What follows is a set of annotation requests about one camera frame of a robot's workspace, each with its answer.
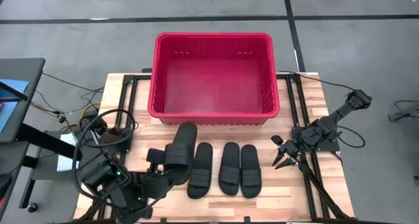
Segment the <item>wooden tabletop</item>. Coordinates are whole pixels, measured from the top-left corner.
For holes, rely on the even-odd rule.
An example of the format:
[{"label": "wooden tabletop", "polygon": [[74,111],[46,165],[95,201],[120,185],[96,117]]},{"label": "wooden tabletop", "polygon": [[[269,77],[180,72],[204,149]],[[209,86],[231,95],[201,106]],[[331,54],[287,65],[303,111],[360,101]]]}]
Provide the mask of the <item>wooden tabletop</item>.
[{"label": "wooden tabletop", "polygon": [[[319,78],[317,73],[307,74]],[[118,107],[123,76],[124,73],[108,74],[101,112]],[[145,171],[149,167],[149,163],[145,161],[148,149],[164,149],[167,143],[172,142],[177,130],[177,126],[163,125],[160,120],[148,114],[149,87],[150,80],[140,80],[137,86],[134,117],[139,123],[139,128],[134,132],[132,150],[127,154],[125,164],[130,171]],[[302,78],[302,87],[310,120],[328,115],[320,82]],[[299,120],[303,122],[297,87],[294,85],[293,89]],[[176,186],[165,199],[154,206],[152,219],[142,219],[141,222],[160,221],[161,217],[167,217],[168,221],[178,222],[243,221],[245,216],[249,216],[252,221],[309,221],[310,213],[302,173],[293,166],[279,170],[271,167],[277,147],[270,141],[270,137],[280,135],[285,140],[291,139],[293,126],[287,85],[284,80],[278,80],[278,90],[281,111],[276,118],[267,120],[262,126],[198,126],[196,144],[205,141],[213,146],[212,183],[208,194],[204,198],[192,200],[187,196],[187,183]],[[129,98],[130,86],[126,95],[126,107],[128,107]],[[108,126],[113,126],[115,117],[116,115],[109,115],[105,118]],[[231,197],[220,190],[217,183],[219,166],[223,147],[228,141],[236,142],[240,147],[253,144],[257,148],[263,184],[258,197],[246,199],[241,192]],[[353,216],[340,161],[329,152],[319,152],[318,157],[326,190],[346,214]],[[316,189],[314,187],[312,189],[317,214],[321,217],[319,196]],[[75,218],[84,214],[91,203],[89,198],[80,195]]]}]

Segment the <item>wooden table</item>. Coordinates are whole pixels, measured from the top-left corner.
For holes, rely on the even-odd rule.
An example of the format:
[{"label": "wooden table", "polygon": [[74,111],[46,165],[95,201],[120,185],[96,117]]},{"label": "wooden table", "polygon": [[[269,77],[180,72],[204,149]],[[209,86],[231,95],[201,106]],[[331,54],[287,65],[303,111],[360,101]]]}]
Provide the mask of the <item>wooden table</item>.
[{"label": "wooden table", "polygon": [[[318,79],[317,73],[308,73]],[[104,112],[118,107],[122,88],[123,73],[108,74],[100,111]],[[134,117],[139,128],[134,133],[132,150],[126,156],[126,167],[131,171],[145,171],[149,163],[145,161],[150,148],[164,149],[176,133],[177,126],[163,125],[159,119],[152,118],[147,112],[150,80],[141,80],[137,86]],[[302,78],[302,87],[306,98],[310,121],[328,115],[321,84],[318,81]],[[303,122],[298,93],[293,86],[299,112],[299,120]],[[153,217],[147,221],[160,221],[167,217],[168,221],[243,221],[250,216],[252,221],[308,221],[310,213],[302,173],[297,167],[288,166],[275,170],[271,164],[276,156],[276,146],[270,141],[272,135],[280,135],[283,139],[291,139],[293,119],[287,86],[284,80],[278,80],[281,111],[274,119],[269,119],[262,126],[198,126],[196,144],[208,142],[213,146],[213,172],[211,189],[199,200],[187,196],[187,183],[174,187],[165,199],[154,206]],[[130,98],[128,86],[125,105]],[[109,126],[115,123],[116,114],[105,118]],[[221,192],[218,186],[218,173],[224,144],[228,141],[241,146],[253,144],[257,148],[262,170],[263,188],[258,197],[246,199],[239,192],[231,197]],[[318,153],[323,183],[335,202],[350,216],[353,216],[352,205],[346,187],[345,177],[340,161],[329,152]],[[317,214],[321,217],[319,196],[312,187]],[[92,201],[80,195],[75,210],[75,218],[87,211]]]}]

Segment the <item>gray concrete floor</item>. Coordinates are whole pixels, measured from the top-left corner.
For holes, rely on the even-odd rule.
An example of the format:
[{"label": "gray concrete floor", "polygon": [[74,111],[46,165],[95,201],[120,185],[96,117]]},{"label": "gray concrete floor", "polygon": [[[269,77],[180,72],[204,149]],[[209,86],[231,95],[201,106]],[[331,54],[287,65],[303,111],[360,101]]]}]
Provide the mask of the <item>gray concrete floor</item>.
[{"label": "gray concrete floor", "polygon": [[[418,14],[419,0],[291,0],[295,15]],[[0,19],[130,18],[286,14],[283,0],[4,0]],[[419,20],[298,21],[307,71],[323,80],[361,88],[370,109],[342,121],[367,140],[363,149],[341,145],[344,172],[355,215],[363,220],[419,223],[418,121],[394,124],[395,100],[419,100]],[[44,71],[88,88],[104,85],[108,73],[151,67],[154,39],[163,31],[264,31],[275,43],[277,70],[297,70],[286,21],[150,24],[0,25],[0,58],[43,57]],[[328,108],[344,101],[345,89],[323,85]],[[83,90],[41,78],[38,91],[64,111],[85,104]],[[34,101],[42,103],[39,96]],[[79,113],[69,116],[77,119]],[[25,122],[39,130],[63,127],[30,109]],[[29,214],[17,208],[29,170],[23,168],[1,223],[67,221],[77,192],[70,182],[40,181]]]}]

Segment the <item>black slide sandal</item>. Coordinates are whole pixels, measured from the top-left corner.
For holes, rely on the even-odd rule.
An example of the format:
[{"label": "black slide sandal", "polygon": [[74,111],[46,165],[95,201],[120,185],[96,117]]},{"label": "black slide sandal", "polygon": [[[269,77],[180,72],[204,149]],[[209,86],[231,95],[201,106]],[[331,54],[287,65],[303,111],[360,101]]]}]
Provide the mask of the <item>black slide sandal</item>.
[{"label": "black slide sandal", "polygon": [[221,159],[218,185],[224,194],[234,196],[238,192],[240,182],[240,148],[238,144],[228,142],[224,146]]},{"label": "black slide sandal", "polygon": [[242,176],[240,188],[245,198],[255,198],[262,189],[262,175],[257,150],[253,145],[242,147]]},{"label": "black slide sandal", "polygon": [[200,143],[196,148],[194,167],[189,178],[187,193],[189,198],[202,198],[211,186],[212,146]]},{"label": "black slide sandal", "polygon": [[175,179],[175,185],[184,184],[191,175],[194,160],[197,129],[193,123],[179,126],[173,143],[166,145],[164,151],[164,171],[169,179]]}]

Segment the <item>red plastic basket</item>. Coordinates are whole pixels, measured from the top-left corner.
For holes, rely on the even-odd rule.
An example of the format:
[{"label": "red plastic basket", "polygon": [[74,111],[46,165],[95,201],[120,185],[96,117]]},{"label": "red plastic basket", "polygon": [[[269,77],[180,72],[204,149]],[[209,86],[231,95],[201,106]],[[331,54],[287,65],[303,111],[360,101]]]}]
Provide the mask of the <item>red plastic basket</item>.
[{"label": "red plastic basket", "polygon": [[259,125],[280,112],[266,33],[161,33],[149,113],[164,124]]}]

